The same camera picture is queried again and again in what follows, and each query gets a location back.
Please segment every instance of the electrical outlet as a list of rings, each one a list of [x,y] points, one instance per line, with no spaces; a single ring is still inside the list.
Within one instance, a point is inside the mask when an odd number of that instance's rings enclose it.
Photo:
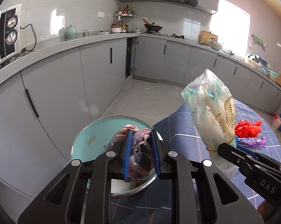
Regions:
[[[104,18],[104,17],[105,17],[105,13],[98,12],[98,17],[99,17],[99,18]]]

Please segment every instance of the cutting board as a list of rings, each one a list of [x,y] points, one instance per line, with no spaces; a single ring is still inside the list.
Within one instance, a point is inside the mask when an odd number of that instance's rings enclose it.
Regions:
[[[211,34],[208,31],[201,30],[201,33],[200,33],[200,43],[201,44],[210,45],[210,41],[208,40],[210,38],[215,38],[218,40],[217,35]]]

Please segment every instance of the purple package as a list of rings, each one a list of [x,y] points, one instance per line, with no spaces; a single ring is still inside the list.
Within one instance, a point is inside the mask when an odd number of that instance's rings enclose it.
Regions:
[[[262,147],[266,146],[266,139],[264,136],[251,137],[251,138],[238,138],[239,145],[244,147]]]

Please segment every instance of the power cord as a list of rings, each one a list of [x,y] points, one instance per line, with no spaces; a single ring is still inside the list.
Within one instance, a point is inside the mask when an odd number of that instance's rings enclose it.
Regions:
[[[26,50],[26,49],[24,48],[21,52],[17,53],[17,54],[14,56],[15,59],[16,59],[17,57],[19,57],[20,55],[22,55],[24,52],[30,53],[30,52],[33,51],[33,50],[35,49],[35,47],[36,47],[37,38],[36,38],[36,34],[35,34],[35,31],[34,31],[33,25],[32,25],[32,24],[28,24],[28,25],[25,26],[24,28],[20,27],[20,29],[25,29],[25,28],[27,28],[29,25],[31,25],[31,28],[32,28],[32,31],[33,31],[33,34],[34,34],[34,37],[35,37],[35,44],[34,44],[34,47],[33,47],[32,49],[30,49],[30,50]]]

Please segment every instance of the countertop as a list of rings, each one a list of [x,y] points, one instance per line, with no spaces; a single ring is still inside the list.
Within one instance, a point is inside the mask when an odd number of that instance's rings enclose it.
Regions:
[[[45,59],[51,55],[57,54],[59,52],[72,49],[78,46],[86,45],[86,44],[91,44],[91,43],[96,43],[100,41],[106,41],[106,40],[112,40],[112,39],[119,39],[119,38],[131,38],[131,37],[150,37],[150,38],[156,38],[156,39],[165,39],[169,41],[174,41],[178,43],[183,43],[183,44],[188,44],[191,46],[195,46],[198,48],[202,48],[208,51],[211,51],[213,53],[216,53],[218,55],[224,56],[228,59],[231,59],[242,66],[245,66],[249,68],[250,70],[254,71],[255,73],[259,74],[269,82],[271,82],[275,87],[277,87],[281,91],[281,87],[277,85],[275,82],[270,80],[267,76],[262,74],[261,72],[255,70],[251,66],[245,64],[244,62],[226,55],[220,51],[214,50],[209,46],[205,45],[200,45],[196,41],[188,41],[188,40],[182,40],[179,38],[173,38],[173,37],[168,37],[168,36],[160,36],[160,35],[154,35],[154,34],[136,34],[136,33],[120,33],[120,34],[107,34],[107,35],[92,35],[86,38],[76,38],[72,40],[64,40],[62,37],[57,37],[55,40],[45,40],[41,41],[36,46],[35,51],[19,57],[18,59],[8,63],[6,66],[2,67],[0,69],[0,84],[6,81],[8,78],[16,74],[17,72],[23,70],[24,68],[28,67],[29,65],[34,64],[35,62],[38,62],[42,59]]]

